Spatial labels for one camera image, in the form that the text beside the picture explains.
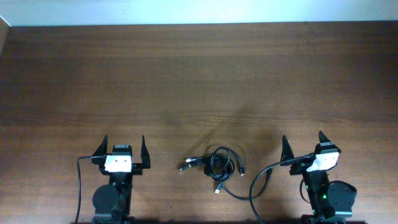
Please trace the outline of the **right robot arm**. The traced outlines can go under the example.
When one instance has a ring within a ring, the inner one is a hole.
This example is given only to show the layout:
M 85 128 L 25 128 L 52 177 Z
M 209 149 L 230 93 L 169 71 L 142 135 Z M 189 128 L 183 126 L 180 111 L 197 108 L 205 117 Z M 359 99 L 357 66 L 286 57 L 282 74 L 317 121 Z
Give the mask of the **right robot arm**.
M 357 189 L 340 180 L 330 181 L 328 171 L 337 165 L 341 149 L 318 132 L 319 143 L 305 156 L 295 157 L 286 136 L 282 136 L 281 165 L 289 166 L 290 175 L 301 175 L 308 193 L 311 215 L 302 215 L 302 223 L 346 223 L 353 215 Z

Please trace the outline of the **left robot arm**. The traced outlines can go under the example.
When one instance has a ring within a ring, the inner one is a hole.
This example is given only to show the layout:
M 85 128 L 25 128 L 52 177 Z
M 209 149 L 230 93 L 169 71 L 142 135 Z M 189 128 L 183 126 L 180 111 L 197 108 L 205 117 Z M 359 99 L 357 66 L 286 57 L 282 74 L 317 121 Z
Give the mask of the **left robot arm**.
M 132 178 L 142 175 L 143 170 L 150 169 L 150 155 L 145 138 L 141 143 L 141 161 L 133 162 L 132 146 L 118 144 L 107 152 L 108 137 L 93 153 L 91 162 L 98 166 L 99 171 L 109 177 L 109 182 L 99 187 L 93 194 L 95 215 L 92 223 L 133 224 L 136 219 L 130 216 Z

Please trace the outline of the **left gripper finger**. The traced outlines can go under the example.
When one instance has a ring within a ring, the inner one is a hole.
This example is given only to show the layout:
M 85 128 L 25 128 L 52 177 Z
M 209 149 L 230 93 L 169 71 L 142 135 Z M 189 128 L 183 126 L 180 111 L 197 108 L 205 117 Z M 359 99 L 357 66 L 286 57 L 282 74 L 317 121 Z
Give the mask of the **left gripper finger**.
M 108 147 L 108 135 L 106 134 L 97 148 L 97 150 L 93 153 L 93 157 L 104 156 L 107 154 L 107 147 Z
M 147 150 L 145 136 L 142 136 L 141 159 L 142 159 L 142 168 L 150 169 L 150 155 L 149 151 Z

